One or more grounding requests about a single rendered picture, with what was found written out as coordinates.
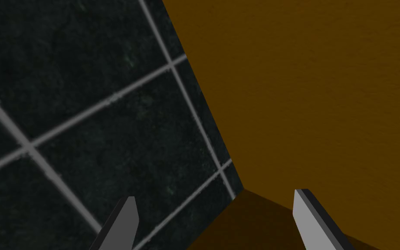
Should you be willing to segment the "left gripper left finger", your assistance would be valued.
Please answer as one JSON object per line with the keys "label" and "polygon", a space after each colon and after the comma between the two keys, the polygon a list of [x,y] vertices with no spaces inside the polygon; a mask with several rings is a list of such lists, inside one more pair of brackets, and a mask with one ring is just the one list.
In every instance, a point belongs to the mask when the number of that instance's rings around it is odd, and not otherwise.
{"label": "left gripper left finger", "polygon": [[121,198],[89,250],[132,250],[138,225],[135,197]]}

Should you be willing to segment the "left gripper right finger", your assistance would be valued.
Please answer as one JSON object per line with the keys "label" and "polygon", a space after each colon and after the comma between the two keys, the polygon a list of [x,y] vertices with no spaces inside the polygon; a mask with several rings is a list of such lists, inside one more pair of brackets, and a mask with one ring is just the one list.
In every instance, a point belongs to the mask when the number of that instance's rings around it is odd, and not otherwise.
{"label": "left gripper right finger", "polygon": [[292,215],[306,250],[355,250],[309,189],[295,190]]}

